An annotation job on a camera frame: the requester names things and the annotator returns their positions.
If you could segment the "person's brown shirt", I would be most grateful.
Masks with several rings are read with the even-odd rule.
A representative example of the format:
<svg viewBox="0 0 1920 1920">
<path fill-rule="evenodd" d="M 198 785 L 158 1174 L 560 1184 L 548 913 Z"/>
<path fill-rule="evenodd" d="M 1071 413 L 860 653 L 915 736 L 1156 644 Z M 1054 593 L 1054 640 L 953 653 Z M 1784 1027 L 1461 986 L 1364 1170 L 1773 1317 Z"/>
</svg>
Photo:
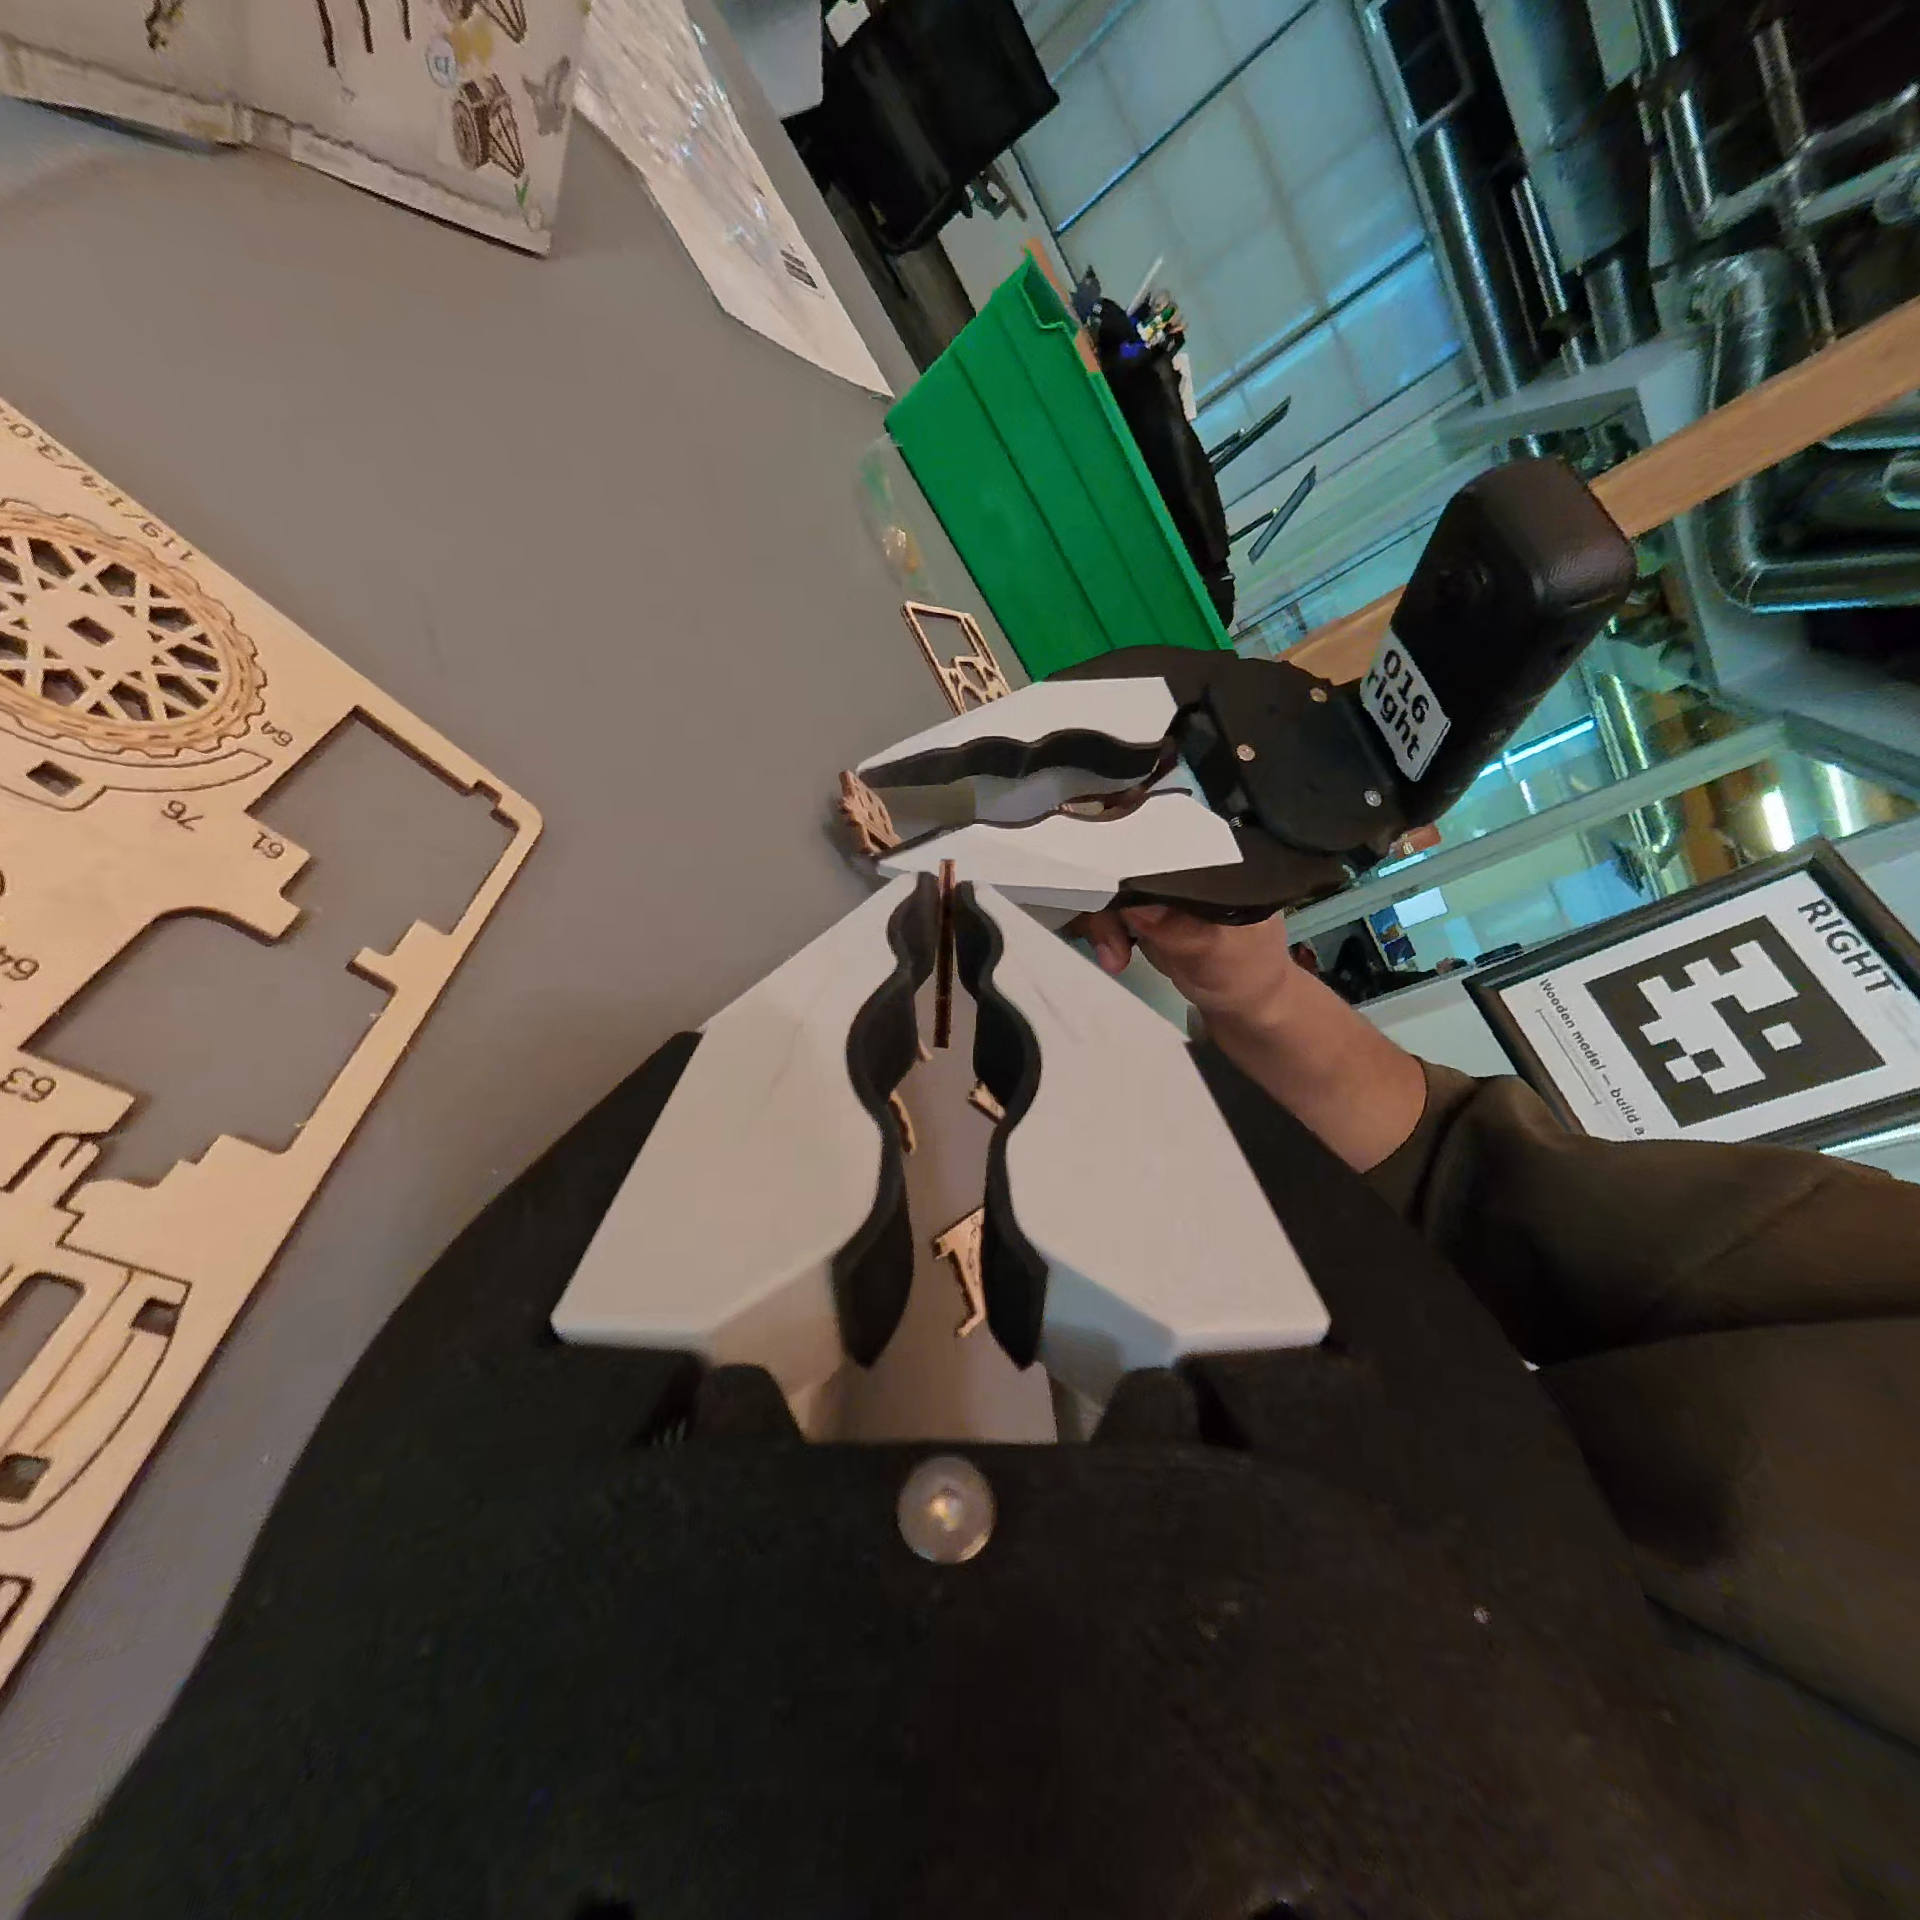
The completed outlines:
<svg viewBox="0 0 1920 1920">
<path fill-rule="evenodd" d="M 1916 1745 L 1913 1315 L 1698 1331 L 1539 1377 L 1645 1595 Z"/>
</svg>

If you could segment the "wooden frame model piece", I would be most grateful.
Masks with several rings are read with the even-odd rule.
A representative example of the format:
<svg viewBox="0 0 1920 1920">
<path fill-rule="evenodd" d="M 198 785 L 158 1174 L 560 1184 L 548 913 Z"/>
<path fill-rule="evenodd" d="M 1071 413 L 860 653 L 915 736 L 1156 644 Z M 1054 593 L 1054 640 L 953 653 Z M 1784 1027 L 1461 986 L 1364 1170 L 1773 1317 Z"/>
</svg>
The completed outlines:
<svg viewBox="0 0 1920 1920">
<path fill-rule="evenodd" d="M 901 619 L 951 714 L 989 706 L 1013 692 L 984 627 L 969 611 L 904 600 Z"/>
</svg>

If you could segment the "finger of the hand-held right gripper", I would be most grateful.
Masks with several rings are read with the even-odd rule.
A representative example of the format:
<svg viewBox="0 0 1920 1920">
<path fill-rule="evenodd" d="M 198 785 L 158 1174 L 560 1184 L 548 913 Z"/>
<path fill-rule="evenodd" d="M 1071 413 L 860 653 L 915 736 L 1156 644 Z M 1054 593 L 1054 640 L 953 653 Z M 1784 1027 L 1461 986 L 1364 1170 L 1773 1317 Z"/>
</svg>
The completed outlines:
<svg viewBox="0 0 1920 1920">
<path fill-rule="evenodd" d="M 1152 783 L 1188 783 L 1162 675 L 1029 684 L 914 731 L 855 771 L 893 823 L 1013 820 Z"/>
<path fill-rule="evenodd" d="M 1019 817 L 933 828 L 873 858 L 884 879 L 980 884 L 1024 906 L 1099 907 L 1130 899 L 1250 899 L 1235 826 L 1190 781 L 1152 781 L 1039 807 Z"/>
</svg>

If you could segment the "wooden parts sheet with wheels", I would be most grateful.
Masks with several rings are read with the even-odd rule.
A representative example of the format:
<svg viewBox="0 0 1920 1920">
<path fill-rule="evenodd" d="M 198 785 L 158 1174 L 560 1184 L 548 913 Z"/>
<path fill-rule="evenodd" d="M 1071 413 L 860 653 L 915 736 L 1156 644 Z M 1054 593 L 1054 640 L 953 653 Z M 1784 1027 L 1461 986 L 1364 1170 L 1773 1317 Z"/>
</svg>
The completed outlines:
<svg viewBox="0 0 1920 1920">
<path fill-rule="evenodd" d="M 1 1671 L 9 1687 L 534 851 L 534 803 L 9 401 L 1 478 Z M 293 1111 L 104 1167 L 155 1092 L 60 1027 L 146 988 L 146 1065 L 285 1080 L 259 1012 L 161 988 L 230 933 L 331 964 L 356 1032 Z"/>
</svg>

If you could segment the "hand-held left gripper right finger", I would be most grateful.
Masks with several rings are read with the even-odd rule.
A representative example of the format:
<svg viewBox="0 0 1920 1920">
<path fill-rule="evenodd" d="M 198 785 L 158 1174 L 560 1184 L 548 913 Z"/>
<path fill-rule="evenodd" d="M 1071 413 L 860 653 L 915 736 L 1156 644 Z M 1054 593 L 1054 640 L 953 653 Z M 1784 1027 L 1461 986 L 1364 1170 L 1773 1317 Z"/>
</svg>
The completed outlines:
<svg viewBox="0 0 1920 1920">
<path fill-rule="evenodd" d="M 1329 1310 L 1179 1032 L 982 882 L 953 889 L 953 943 L 999 1106 L 980 1283 L 1008 1360 L 1115 1388 L 1319 1346 Z"/>
</svg>

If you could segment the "clear plastic bag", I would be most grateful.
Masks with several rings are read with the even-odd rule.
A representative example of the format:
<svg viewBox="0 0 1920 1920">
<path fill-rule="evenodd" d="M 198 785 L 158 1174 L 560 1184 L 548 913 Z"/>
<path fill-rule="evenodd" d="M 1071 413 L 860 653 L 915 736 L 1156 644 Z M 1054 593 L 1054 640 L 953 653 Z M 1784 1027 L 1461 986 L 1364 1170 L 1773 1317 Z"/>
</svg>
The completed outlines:
<svg viewBox="0 0 1920 1920">
<path fill-rule="evenodd" d="M 642 177 L 729 317 L 867 394 L 893 395 L 682 1 L 590 4 L 573 101 Z"/>
</svg>

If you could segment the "green plastic bin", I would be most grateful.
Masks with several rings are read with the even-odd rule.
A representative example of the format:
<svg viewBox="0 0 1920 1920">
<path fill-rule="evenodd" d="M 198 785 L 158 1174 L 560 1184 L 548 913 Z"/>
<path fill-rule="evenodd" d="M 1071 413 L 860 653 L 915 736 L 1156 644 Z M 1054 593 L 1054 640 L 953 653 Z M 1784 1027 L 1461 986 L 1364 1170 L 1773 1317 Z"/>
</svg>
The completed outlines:
<svg viewBox="0 0 1920 1920">
<path fill-rule="evenodd" d="M 889 405 L 884 432 L 1029 680 L 1137 645 L 1231 648 L 1031 251 Z"/>
</svg>

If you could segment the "pen holder cup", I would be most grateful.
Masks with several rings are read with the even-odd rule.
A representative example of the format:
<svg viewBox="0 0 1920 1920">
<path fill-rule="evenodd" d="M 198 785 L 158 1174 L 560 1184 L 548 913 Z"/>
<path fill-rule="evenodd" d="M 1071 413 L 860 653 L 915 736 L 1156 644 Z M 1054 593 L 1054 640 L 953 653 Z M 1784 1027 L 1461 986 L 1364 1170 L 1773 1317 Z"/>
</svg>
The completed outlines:
<svg viewBox="0 0 1920 1920">
<path fill-rule="evenodd" d="M 1095 372 L 1152 357 L 1175 361 L 1188 349 L 1188 323 L 1164 275 L 1165 255 L 1156 254 L 1128 299 L 1113 299 L 1095 266 L 1085 266 L 1070 289 Z"/>
</svg>

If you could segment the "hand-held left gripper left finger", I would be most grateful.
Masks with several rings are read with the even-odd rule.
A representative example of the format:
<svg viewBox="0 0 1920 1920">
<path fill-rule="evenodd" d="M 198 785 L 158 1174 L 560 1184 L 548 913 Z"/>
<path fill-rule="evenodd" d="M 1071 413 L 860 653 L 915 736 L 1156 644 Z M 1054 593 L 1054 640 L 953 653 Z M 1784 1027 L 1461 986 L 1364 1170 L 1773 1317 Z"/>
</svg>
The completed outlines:
<svg viewBox="0 0 1920 1920">
<path fill-rule="evenodd" d="M 575 1346 L 870 1367 L 911 1275 L 893 1092 L 939 884 L 900 875 L 713 1013 L 550 1313 Z"/>
</svg>

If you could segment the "person's right hand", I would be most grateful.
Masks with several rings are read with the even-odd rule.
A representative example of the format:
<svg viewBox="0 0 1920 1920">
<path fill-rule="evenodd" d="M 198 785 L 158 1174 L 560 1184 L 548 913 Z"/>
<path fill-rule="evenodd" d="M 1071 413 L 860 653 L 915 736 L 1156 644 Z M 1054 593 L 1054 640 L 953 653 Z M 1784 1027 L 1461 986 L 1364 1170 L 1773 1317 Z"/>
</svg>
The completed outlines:
<svg viewBox="0 0 1920 1920">
<path fill-rule="evenodd" d="M 1351 1170 L 1377 1167 L 1417 1129 L 1423 1064 L 1295 961 L 1280 918 L 1219 924 L 1173 906 L 1108 906 L 1071 916 L 1065 936 L 1112 975 L 1141 951 L 1222 1058 Z"/>
</svg>

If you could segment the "black framed marker sign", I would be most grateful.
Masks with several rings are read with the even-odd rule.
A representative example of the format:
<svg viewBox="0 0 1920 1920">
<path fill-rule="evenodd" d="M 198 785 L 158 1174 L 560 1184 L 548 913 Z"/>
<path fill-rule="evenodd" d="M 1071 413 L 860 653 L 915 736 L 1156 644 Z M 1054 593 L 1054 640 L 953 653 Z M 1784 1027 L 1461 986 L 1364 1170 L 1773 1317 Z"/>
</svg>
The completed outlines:
<svg viewBox="0 0 1920 1920">
<path fill-rule="evenodd" d="M 1465 991 L 1517 1077 L 1592 1140 L 1832 1149 L 1916 1126 L 1916 936 L 1825 838 Z"/>
</svg>

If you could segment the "silver ventilation duct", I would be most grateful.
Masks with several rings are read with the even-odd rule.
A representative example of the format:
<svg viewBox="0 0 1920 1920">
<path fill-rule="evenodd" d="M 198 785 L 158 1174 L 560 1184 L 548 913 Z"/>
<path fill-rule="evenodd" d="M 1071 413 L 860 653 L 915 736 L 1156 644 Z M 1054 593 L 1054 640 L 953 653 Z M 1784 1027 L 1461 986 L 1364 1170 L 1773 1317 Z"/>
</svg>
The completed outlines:
<svg viewBox="0 0 1920 1920">
<path fill-rule="evenodd" d="M 1368 4 L 1465 321 L 1465 452 L 1634 432 L 1577 384 L 1727 409 L 1916 299 L 1916 4 Z"/>
</svg>

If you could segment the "grey desk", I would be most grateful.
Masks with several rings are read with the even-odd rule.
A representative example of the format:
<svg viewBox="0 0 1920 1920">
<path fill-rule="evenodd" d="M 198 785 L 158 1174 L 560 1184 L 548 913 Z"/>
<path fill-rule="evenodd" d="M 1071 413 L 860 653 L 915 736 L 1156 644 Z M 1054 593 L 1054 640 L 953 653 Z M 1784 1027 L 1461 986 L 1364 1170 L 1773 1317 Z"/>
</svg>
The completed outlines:
<svg viewBox="0 0 1920 1920">
<path fill-rule="evenodd" d="M 933 723 L 884 405 L 731 321 L 573 120 L 535 258 L 3 101 L 3 397 L 506 780 L 539 840 L 3 1701 L 3 1906 L 194 1667 L 456 1234 L 862 895 L 835 774 Z"/>
</svg>

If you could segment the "model instruction booklet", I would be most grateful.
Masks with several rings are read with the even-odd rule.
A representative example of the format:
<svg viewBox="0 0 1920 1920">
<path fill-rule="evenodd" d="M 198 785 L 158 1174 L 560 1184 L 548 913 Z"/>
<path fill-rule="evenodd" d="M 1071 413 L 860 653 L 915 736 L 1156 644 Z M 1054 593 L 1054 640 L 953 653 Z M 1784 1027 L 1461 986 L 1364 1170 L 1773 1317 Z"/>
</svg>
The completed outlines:
<svg viewBox="0 0 1920 1920">
<path fill-rule="evenodd" d="M 542 255 L 588 1 L 5 1 L 3 94 L 251 147 Z"/>
</svg>

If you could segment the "person's right forearm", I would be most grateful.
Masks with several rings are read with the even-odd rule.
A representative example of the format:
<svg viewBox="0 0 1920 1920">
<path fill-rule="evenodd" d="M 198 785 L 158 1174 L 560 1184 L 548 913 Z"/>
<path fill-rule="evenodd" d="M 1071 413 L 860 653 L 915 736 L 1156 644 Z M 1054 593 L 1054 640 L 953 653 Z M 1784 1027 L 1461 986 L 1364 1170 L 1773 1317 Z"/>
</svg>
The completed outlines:
<svg viewBox="0 0 1920 1920">
<path fill-rule="evenodd" d="M 1422 1071 L 1416 1126 L 1364 1177 L 1528 1361 L 1916 1317 L 1913 1182 L 1764 1142 L 1595 1137 L 1515 1075 Z"/>
</svg>

